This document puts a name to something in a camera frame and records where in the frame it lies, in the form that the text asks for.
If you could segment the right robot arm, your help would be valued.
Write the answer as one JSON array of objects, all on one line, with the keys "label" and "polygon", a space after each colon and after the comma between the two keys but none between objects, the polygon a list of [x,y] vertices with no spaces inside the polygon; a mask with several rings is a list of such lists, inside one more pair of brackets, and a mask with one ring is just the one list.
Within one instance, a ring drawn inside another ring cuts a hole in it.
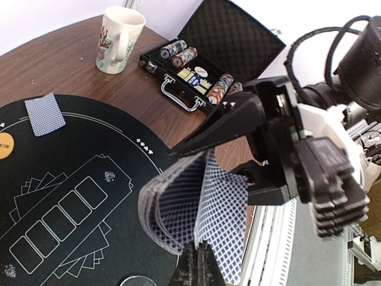
[{"label": "right robot arm", "polygon": [[171,149],[170,158],[189,157],[245,136],[252,153],[268,161],[237,167],[253,180],[250,203],[279,205],[299,197],[326,209],[358,207],[360,162],[347,129],[380,117],[380,17],[366,21],[352,47],[332,69],[333,53],[351,23],[333,27],[324,81],[301,87],[287,55],[286,76],[252,80],[228,96],[192,134]]}]

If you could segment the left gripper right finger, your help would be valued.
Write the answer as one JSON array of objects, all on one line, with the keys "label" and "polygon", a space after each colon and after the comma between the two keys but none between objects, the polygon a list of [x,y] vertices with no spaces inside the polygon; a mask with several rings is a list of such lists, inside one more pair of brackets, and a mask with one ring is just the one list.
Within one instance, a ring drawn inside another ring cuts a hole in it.
[{"label": "left gripper right finger", "polygon": [[213,250],[208,243],[201,243],[198,248],[198,285],[225,285]]}]

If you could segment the orange big blind button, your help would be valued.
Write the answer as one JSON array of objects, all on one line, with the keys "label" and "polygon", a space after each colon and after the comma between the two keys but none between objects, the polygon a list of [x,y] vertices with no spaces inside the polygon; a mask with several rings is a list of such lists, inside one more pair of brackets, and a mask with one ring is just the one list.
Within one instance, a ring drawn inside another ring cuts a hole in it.
[{"label": "orange big blind button", "polygon": [[14,138],[5,132],[0,133],[0,159],[6,159],[14,149]]}]

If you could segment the grey card deck box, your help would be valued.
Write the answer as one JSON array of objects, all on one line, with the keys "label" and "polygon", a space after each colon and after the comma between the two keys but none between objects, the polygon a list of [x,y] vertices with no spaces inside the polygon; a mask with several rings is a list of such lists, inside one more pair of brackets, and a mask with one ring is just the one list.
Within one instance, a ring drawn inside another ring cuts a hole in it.
[{"label": "grey card deck box", "polygon": [[214,150],[181,158],[152,178],[139,192],[138,217],[142,229],[165,251],[180,255],[194,240],[207,156]]}]

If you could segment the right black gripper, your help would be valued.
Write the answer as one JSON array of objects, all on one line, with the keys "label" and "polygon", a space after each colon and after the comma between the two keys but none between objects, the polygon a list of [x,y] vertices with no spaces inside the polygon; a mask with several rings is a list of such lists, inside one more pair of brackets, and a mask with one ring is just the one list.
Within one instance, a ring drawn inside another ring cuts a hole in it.
[{"label": "right black gripper", "polygon": [[189,157],[246,136],[255,160],[234,169],[247,175],[248,204],[280,206],[298,196],[294,143],[302,139],[300,112],[286,76],[252,80],[227,96],[190,135],[175,145],[171,160]]}]

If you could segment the blue patterned playing card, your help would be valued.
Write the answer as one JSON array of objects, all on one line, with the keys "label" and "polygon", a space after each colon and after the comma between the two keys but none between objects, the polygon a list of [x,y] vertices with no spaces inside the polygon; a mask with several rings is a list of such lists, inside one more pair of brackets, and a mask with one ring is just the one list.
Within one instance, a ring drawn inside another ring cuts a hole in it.
[{"label": "blue patterned playing card", "polygon": [[25,100],[24,105],[36,137],[47,135],[66,125],[52,92],[39,98]]}]

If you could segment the cream ceramic mug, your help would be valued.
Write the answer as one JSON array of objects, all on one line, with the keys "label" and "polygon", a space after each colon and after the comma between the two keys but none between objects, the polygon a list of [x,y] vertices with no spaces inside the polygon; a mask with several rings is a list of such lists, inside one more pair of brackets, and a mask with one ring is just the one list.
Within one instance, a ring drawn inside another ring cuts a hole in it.
[{"label": "cream ceramic mug", "polygon": [[146,18],[126,7],[104,11],[95,64],[106,74],[119,74],[127,62],[146,24]]}]

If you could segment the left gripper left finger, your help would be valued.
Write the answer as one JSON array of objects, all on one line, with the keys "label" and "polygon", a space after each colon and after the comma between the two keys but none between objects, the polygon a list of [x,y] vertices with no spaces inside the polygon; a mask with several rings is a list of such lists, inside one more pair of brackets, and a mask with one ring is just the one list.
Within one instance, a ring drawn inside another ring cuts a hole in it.
[{"label": "left gripper left finger", "polygon": [[196,286],[198,280],[198,253],[193,244],[186,244],[169,285]]}]

